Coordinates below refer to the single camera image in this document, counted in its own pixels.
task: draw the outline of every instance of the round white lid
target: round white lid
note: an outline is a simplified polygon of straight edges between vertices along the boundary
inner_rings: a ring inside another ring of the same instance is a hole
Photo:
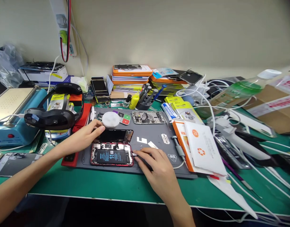
[[[257,76],[262,79],[273,79],[274,77],[277,77],[278,75],[281,75],[280,71],[273,70],[273,69],[266,69],[259,73]]]
[[[120,117],[115,112],[106,112],[103,114],[102,123],[106,128],[115,128],[120,123]]]

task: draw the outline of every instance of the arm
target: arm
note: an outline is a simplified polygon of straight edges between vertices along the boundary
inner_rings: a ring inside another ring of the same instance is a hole
[[[8,217],[29,190],[59,159],[85,149],[104,130],[105,127],[100,121],[92,121],[33,164],[3,182],[0,185],[0,223]]]
[[[167,155],[162,150],[155,148],[143,148],[141,151],[133,152],[152,167],[153,171],[150,171],[140,158],[135,157],[151,187],[167,206],[173,225],[175,227],[195,227],[191,208],[183,197]]]

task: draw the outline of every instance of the phone battery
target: phone battery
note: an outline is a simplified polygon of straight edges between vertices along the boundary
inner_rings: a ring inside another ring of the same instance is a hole
[[[102,150],[98,149],[99,164],[127,164],[125,150]]]

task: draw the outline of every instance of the plastic bag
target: plastic bag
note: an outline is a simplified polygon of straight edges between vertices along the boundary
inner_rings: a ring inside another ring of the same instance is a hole
[[[24,65],[22,55],[13,45],[6,44],[4,50],[0,50],[0,82],[7,88],[18,88],[23,82],[18,72],[21,65]]]
[[[79,85],[83,93],[88,92],[88,84],[86,81],[86,77],[71,77],[70,82]]]

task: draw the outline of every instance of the yellow bottle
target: yellow bottle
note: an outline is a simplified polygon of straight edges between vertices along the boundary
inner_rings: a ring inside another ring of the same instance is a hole
[[[138,104],[139,99],[140,99],[140,94],[138,92],[138,93],[134,94],[133,97],[131,98],[131,101],[130,101],[128,108],[135,109],[136,105]]]

